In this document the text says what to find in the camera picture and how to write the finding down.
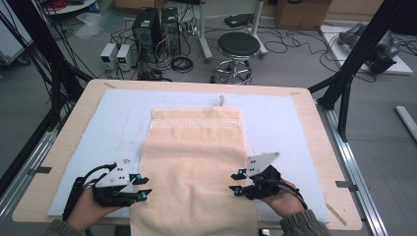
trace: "white box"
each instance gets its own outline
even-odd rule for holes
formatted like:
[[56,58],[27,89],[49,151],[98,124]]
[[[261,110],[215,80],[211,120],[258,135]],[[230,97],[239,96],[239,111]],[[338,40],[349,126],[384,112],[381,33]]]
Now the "white box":
[[117,66],[117,46],[115,43],[107,43],[101,52],[101,60],[103,61],[105,70],[113,71]]

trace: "computer tower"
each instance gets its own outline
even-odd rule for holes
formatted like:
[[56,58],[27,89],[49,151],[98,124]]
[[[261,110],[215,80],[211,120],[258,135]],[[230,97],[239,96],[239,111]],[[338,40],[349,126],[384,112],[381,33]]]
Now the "computer tower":
[[163,46],[159,45],[162,42],[162,30],[157,9],[142,8],[132,25],[132,32],[135,44],[140,47],[140,61],[157,63]]
[[178,8],[164,8],[161,14],[163,38],[166,38],[165,49],[176,54],[181,53]]

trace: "white device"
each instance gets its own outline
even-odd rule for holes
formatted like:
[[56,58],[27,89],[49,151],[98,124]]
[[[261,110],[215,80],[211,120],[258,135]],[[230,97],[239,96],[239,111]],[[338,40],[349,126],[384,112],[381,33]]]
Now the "white device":
[[117,61],[119,62],[119,68],[122,71],[130,71],[133,64],[133,56],[131,46],[129,44],[122,44],[117,53]]
[[112,71],[117,66],[117,46],[115,43],[107,43],[101,52],[101,60],[103,61],[105,70]]

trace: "power supply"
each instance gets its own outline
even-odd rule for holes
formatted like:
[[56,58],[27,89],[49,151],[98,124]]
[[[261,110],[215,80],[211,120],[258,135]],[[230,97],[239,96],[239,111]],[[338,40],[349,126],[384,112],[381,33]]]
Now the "power supply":
[[129,44],[122,44],[119,53],[117,53],[117,61],[122,71],[130,71],[133,64],[133,55]]
[[107,43],[101,52],[101,60],[103,61],[105,70],[112,71],[117,66],[117,46],[115,43]]
[[180,31],[178,24],[178,8],[164,8],[161,14],[161,25],[165,49],[169,52],[181,53]]
[[157,63],[156,55],[159,55],[162,49],[162,45],[159,45],[162,41],[162,30],[157,9],[142,8],[132,25],[132,32],[139,48],[139,60]]

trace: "cardboard box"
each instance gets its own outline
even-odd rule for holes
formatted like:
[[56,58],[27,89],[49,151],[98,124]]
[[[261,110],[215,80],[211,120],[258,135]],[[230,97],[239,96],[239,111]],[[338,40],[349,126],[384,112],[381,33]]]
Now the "cardboard box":
[[117,9],[122,9],[130,12],[135,12],[144,7],[157,8],[160,14],[160,10],[165,5],[166,0],[115,0]]
[[326,19],[369,22],[384,0],[333,0]]
[[299,4],[278,0],[273,20],[279,29],[320,30],[330,5],[331,0],[304,0]]

